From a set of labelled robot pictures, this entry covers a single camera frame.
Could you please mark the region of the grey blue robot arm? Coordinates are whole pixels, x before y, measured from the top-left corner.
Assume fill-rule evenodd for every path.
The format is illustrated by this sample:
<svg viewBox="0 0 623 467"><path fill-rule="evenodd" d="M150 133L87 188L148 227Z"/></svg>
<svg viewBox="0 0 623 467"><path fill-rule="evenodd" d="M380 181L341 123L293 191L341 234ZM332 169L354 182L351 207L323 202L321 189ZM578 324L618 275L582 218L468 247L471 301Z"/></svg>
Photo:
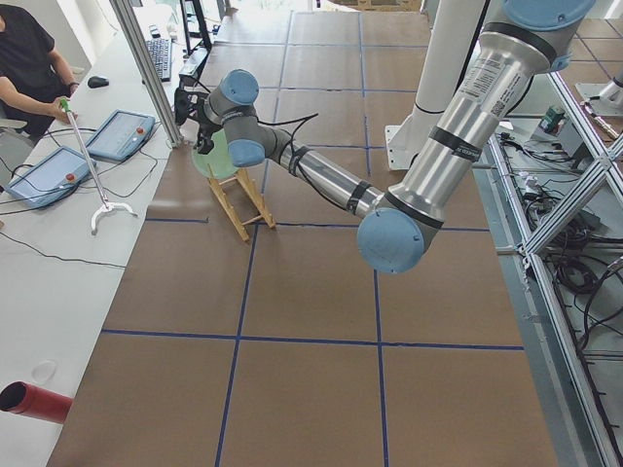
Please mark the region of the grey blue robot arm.
<svg viewBox="0 0 623 467"><path fill-rule="evenodd" d="M358 250L373 269L400 273L426 252L447 201L531 79L568 65L570 41L591 9L589 1L441 2L413 111L387 140L405 176L384 191L297 142L283 125L262 123L254 106L259 86L248 71L233 70L214 90L179 97L176 106L199 124L201 153L222 132L234 166L282 166L360 218Z"/></svg>

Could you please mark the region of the person's hand on stick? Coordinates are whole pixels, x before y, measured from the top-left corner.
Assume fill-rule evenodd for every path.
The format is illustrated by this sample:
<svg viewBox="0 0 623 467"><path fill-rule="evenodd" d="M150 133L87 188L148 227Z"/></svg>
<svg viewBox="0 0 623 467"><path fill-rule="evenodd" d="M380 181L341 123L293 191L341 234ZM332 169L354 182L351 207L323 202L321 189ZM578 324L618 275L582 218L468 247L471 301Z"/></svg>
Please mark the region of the person's hand on stick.
<svg viewBox="0 0 623 467"><path fill-rule="evenodd" d="M69 109L68 101L62 97L57 98L53 103L53 115L60 122L69 125L71 118L77 118L78 115Z"/></svg>

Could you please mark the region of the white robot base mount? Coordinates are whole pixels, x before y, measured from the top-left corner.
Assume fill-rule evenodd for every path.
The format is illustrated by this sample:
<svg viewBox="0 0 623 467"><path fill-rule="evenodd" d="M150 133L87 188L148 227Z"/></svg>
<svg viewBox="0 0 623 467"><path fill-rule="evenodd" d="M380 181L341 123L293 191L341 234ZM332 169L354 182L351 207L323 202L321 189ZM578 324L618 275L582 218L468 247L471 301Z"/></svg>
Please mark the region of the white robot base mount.
<svg viewBox="0 0 623 467"><path fill-rule="evenodd" d="M390 170L409 169L421 150L408 122L385 127L385 148Z"/></svg>

